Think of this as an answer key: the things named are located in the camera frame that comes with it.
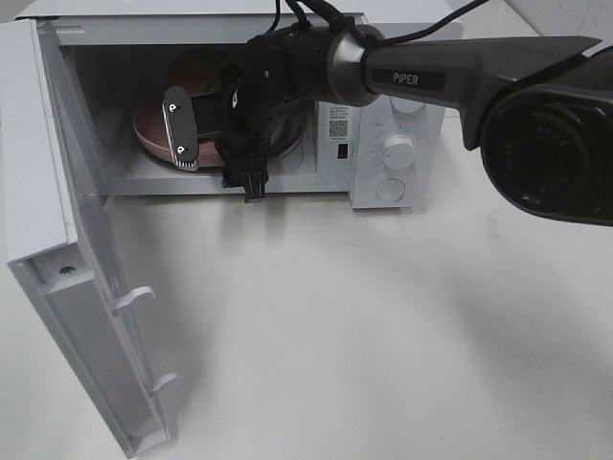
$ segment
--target black cable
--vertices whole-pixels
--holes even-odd
[[[401,36],[395,36],[392,38],[384,38],[384,39],[376,39],[370,35],[364,35],[352,21],[350,18],[345,16],[342,12],[337,10],[333,5],[328,3],[326,0],[285,0],[288,5],[291,3],[296,4],[297,1],[305,4],[310,10],[320,15],[323,19],[325,19],[330,25],[332,22],[344,24],[347,30],[355,37],[355,39],[362,45],[367,48],[380,48],[383,46],[392,46],[398,45],[400,43],[406,43],[409,41],[417,40],[420,38],[424,38],[425,36],[429,36],[434,32],[442,29],[444,26],[449,24],[450,22],[458,19],[461,16],[464,16],[468,12],[473,11],[474,9],[480,7],[484,3],[489,0],[472,0],[467,3],[463,7],[455,10],[453,13],[441,19],[436,24],[418,32],[414,32],[412,34],[406,34]]]
[[[444,17],[436,24],[433,24],[430,27],[427,27],[426,29],[422,31],[415,32],[412,34],[407,34],[407,35],[395,36],[393,38],[385,38],[382,40],[377,40],[375,47],[398,45],[400,43],[406,43],[407,41],[413,41],[413,40],[417,40],[420,38],[424,38],[425,36],[429,36],[433,34],[434,32],[442,29],[444,26],[446,26],[450,22],[455,21],[461,16],[464,16],[468,12],[472,12],[474,9],[480,7],[481,5],[483,5],[484,3],[488,1],[489,0],[473,0],[472,2],[467,3],[463,7],[455,10],[450,15]]]
[[[298,5],[298,2],[296,0],[285,0],[285,3],[291,8],[294,14],[296,14],[300,25],[304,29],[308,29],[310,27],[310,22],[308,22],[307,15],[301,6]]]
[[[275,20],[272,23],[272,26],[270,26],[270,29],[268,29],[267,32],[273,32],[275,29],[277,29],[277,26],[279,25],[279,21],[281,20],[281,0],[275,0]]]

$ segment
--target microwave label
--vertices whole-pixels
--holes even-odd
[[[333,104],[329,107],[328,137],[331,141],[349,141],[349,120],[351,115],[352,108],[347,105]]]
[[[410,88],[424,89],[426,91],[443,91],[446,75],[441,72],[422,72],[414,70],[387,70],[373,69],[373,81],[392,84],[394,86],[408,86]]]

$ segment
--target white microwave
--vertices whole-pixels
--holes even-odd
[[[450,13],[444,0],[336,0],[385,35]],[[109,196],[241,193],[219,168],[175,169],[144,149],[139,107],[178,57],[261,34],[274,2],[38,0],[0,26],[8,263],[128,457],[169,439],[104,203]],[[286,13],[282,25],[293,16]],[[452,23],[428,39],[459,38]],[[269,163],[268,193],[346,192],[354,208],[421,207],[444,108],[380,97],[312,103]]]

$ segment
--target white surface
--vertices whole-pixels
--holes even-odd
[[[453,10],[456,10],[468,2],[467,0],[448,0],[447,3]],[[535,35],[534,29],[504,0],[489,0],[488,3],[464,16],[462,22],[465,25],[464,38]]]
[[[589,35],[613,45],[610,0],[508,0],[543,35]]]
[[[458,119],[422,214],[342,195],[108,210],[133,286],[158,292],[156,374],[180,374],[179,436],[143,459],[611,458],[613,230],[512,208]],[[0,291],[0,458],[123,458],[3,266]]]

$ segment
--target open microwave door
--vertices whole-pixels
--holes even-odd
[[[0,109],[9,267],[128,457],[168,440],[128,290],[94,149],[52,26],[0,26]]]

